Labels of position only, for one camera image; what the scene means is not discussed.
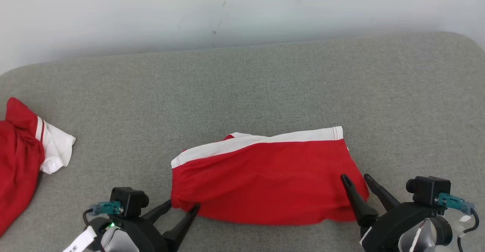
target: cable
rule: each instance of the cable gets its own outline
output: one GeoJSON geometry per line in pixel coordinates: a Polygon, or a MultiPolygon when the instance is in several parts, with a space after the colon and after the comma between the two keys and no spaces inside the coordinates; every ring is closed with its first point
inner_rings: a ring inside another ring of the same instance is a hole
{"type": "MultiPolygon", "coordinates": [[[[475,217],[475,225],[472,226],[471,228],[465,229],[463,231],[463,233],[468,233],[470,231],[477,229],[478,225],[480,224],[480,219],[478,219],[477,212],[473,208],[470,209],[470,212],[471,212],[471,214],[473,214],[473,217],[475,217]]],[[[463,248],[461,247],[461,238],[460,237],[456,238],[456,244],[458,245],[458,250],[460,252],[463,252],[463,248]]]]}
{"type": "MultiPolygon", "coordinates": [[[[84,212],[83,212],[83,221],[84,221],[84,223],[86,224],[86,227],[90,226],[89,221],[88,221],[88,217],[86,216],[86,215],[87,215],[88,213],[90,213],[90,212],[92,212],[92,208],[90,208],[90,209],[88,209],[88,210],[86,210],[86,211],[84,211],[84,212]]],[[[101,252],[106,252],[106,251],[104,251],[104,247],[103,247],[103,245],[101,244],[101,240],[100,240],[100,239],[99,239],[97,236],[96,236],[94,239],[95,239],[95,240],[97,241],[97,243],[99,244],[99,250],[100,250],[101,252]]]]}

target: white wall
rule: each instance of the white wall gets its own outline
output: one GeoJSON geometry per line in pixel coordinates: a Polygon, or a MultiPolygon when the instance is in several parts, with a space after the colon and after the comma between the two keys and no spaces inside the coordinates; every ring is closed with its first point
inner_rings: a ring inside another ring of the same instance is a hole
{"type": "Polygon", "coordinates": [[[71,57],[446,30],[485,47],[485,0],[0,0],[0,73],[71,57]]]}

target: teal connector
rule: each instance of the teal connector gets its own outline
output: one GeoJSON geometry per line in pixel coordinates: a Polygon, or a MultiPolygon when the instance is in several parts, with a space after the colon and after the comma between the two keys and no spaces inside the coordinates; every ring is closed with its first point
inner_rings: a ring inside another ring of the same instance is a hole
{"type": "Polygon", "coordinates": [[[471,209],[475,208],[475,204],[465,202],[464,199],[446,193],[440,193],[438,196],[438,204],[443,207],[457,209],[467,215],[471,215],[471,209]]]}
{"type": "Polygon", "coordinates": [[[99,204],[92,204],[89,208],[92,209],[92,212],[89,213],[90,216],[97,216],[99,214],[120,214],[123,212],[123,208],[119,201],[100,202],[99,204]]]}

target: red garment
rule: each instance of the red garment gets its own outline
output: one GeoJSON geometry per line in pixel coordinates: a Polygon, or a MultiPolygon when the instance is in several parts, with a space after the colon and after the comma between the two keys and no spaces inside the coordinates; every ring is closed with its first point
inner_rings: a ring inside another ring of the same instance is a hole
{"type": "Polygon", "coordinates": [[[16,98],[7,102],[0,121],[0,236],[26,209],[44,162],[44,147],[35,138],[38,117],[16,98]]]}
{"type": "Polygon", "coordinates": [[[182,152],[172,161],[173,207],[222,221],[305,225],[353,221],[340,180],[347,174],[367,200],[341,127],[267,138],[234,133],[182,152]]]}

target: red fabric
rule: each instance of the red fabric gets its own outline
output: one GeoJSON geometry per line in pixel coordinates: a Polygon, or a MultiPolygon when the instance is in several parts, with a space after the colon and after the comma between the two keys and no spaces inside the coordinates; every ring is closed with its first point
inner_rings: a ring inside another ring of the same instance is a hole
{"type": "Polygon", "coordinates": [[[42,142],[35,139],[37,116],[16,98],[7,102],[0,121],[0,236],[26,209],[44,161],[42,142]]]}
{"type": "Polygon", "coordinates": [[[364,179],[343,139],[257,143],[172,169],[172,205],[222,221],[305,225],[353,221],[340,180],[347,174],[362,198],[364,179]]]}

